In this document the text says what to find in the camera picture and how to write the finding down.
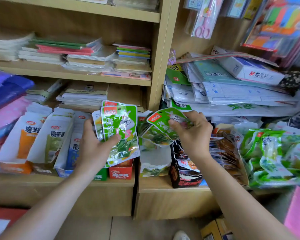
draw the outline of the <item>person's right hand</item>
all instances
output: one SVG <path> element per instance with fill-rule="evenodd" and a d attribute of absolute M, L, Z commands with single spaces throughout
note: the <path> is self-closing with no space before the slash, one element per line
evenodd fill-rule
<path fill-rule="evenodd" d="M 184 115 L 193 122 L 193 127 L 185 129 L 174 120 L 169 120 L 169 125 L 180 137 L 185 153 L 191 160 L 210 157 L 209 144 L 212 125 L 201 112 L 193 110 L 184 112 Z"/>

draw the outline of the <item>forearm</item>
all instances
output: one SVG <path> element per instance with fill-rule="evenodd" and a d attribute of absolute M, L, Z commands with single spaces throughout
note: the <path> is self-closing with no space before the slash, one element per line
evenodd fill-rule
<path fill-rule="evenodd" d="M 195 161 L 236 239 L 296 239 L 210 155 Z"/>
<path fill-rule="evenodd" d="M 12 227 L 4 231 L 0 240 L 53 240 L 90 182 L 89 178 L 70 175 Z"/>

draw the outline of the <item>person's left hand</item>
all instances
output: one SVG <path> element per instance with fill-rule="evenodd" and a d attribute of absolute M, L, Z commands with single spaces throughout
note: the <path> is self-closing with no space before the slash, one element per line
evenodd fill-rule
<path fill-rule="evenodd" d="M 92 129 L 92 123 L 92 118 L 84 122 L 79 158 L 73 172 L 76 175 L 90 177 L 91 180 L 104 167 L 112 147 L 118 144 L 121 138 L 116 134 L 106 142 L 100 142 Z"/>

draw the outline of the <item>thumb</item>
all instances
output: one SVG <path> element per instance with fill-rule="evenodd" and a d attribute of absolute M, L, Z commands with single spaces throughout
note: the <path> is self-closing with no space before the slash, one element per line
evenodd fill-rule
<path fill-rule="evenodd" d="M 170 127 L 180 136 L 184 132 L 184 128 L 179 124 L 179 122 L 174 121 L 174 120 L 169 120 L 168 121 Z"/>
<path fill-rule="evenodd" d="M 112 137 L 110 137 L 109 140 L 105 141 L 103 144 L 105 147 L 111 149 L 113 146 L 117 145 L 121 139 L 121 136 L 119 134 L 115 134 Z"/>

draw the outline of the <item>hand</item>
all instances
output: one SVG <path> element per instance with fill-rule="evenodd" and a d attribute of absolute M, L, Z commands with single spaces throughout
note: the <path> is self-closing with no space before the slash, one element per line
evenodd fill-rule
<path fill-rule="evenodd" d="M 84 122 L 79 158 L 74 170 L 76 175 L 85 175 L 91 180 L 104 167 L 112 147 L 120 141 L 120 135 L 116 134 L 106 142 L 100 142 L 92 129 L 92 123 L 92 118 Z"/>
<path fill-rule="evenodd" d="M 184 112 L 184 115 L 193 122 L 193 127 L 185 129 L 174 120 L 169 120 L 169 125 L 180 137 L 185 153 L 194 162 L 200 158 L 210 158 L 209 144 L 212 125 L 201 112 L 193 110 Z"/>

